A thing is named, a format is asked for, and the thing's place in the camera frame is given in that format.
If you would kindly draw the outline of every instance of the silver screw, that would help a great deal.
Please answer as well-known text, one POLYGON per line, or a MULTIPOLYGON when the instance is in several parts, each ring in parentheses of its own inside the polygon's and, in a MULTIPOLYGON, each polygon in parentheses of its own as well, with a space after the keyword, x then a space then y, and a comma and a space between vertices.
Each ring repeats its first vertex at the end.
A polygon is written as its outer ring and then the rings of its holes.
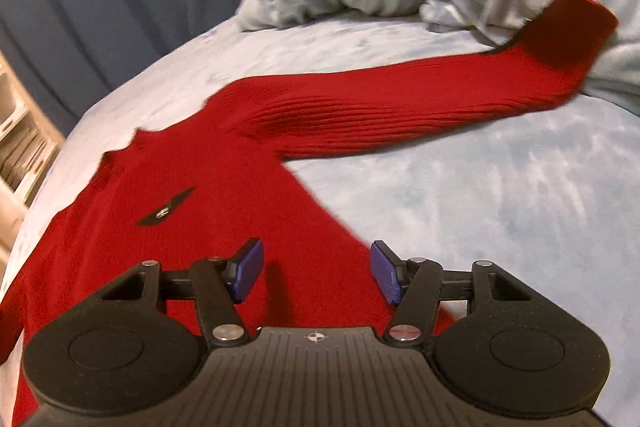
POLYGON ((222 324, 213 328, 213 336, 222 342, 236 341, 244 335, 244 329, 237 324, 222 324))
POLYGON ((409 342, 417 339, 422 332, 411 324, 398 324, 389 330, 389 336, 400 342, 409 342))

